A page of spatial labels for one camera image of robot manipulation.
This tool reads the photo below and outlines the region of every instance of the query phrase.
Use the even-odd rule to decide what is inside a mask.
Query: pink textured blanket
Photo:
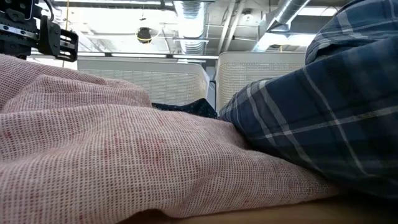
[[[116,223],[338,193],[232,124],[152,109],[132,83],[0,55],[0,222]]]

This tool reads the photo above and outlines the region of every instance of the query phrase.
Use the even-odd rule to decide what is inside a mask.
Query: ceiling light
[[[113,57],[142,57],[142,58],[166,58],[166,55],[162,54],[117,54],[112,53]]]
[[[177,63],[206,63],[206,60],[199,59],[178,59]]]
[[[182,59],[218,59],[216,55],[173,55],[173,58]]]
[[[315,34],[295,34],[288,38],[289,45],[295,46],[308,46],[315,38]]]

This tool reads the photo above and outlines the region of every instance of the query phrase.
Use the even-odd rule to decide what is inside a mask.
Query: plaid shirt
[[[306,66],[259,80],[220,111],[258,151],[349,189],[398,200],[398,0],[355,0]]]

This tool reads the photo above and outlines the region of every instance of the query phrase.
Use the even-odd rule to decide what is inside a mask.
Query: ceiling pipe
[[[231,40],[235,34],[235,30],[236,30],[236,26],[238,26],[238,22],[239,19],[241,17],[241,14],[243,12],[244,9],[244,3],[246,2],[246,0],[241,0],[239,5],[238,5],[238,9],[236,10],[236,15],[235,15],[235,19],[234,22],[232,23],[231,29],[229,30],[229,34],[228,34],[228,38],[226,39],[226,43],[224,46],[224,52],[228,51],[229,45],[231,43]]]
[[[202,39],[205,33],[207,3],[198,1],[174,1],[178,15],[178,34],[181,38]],[[181,40],[183,54],[203,54],[205,43],[195,40]]]
[[[232,18],[232,14],[234,12],[234,8],[235,8],[235,0],[231,0],[231,2],[228,5],[228,14],[227,14],[226,19],[225,19],[225,23],[224,23],[224,26],[223,26],[223,31],[221,33],[220,41],[218,42],[217,55],[219,55],[221,53],[221,49],[223,48],[224,39],[226,37],[226,33],[228,31],[228,28],[229,28],[229,23],[231,22],[231,18]]]
[[[267,13],[259,26],[265,28],[265,33],[276,30],[281,32],[288,32],[290,24],[297,14],[310,2],[311,0],[280,0],[278,8],[270,13]],[[265,46],[261,46],[267,42],[268,35],[262,35],[257,44],[253,47],[252,52],[264,52]]]

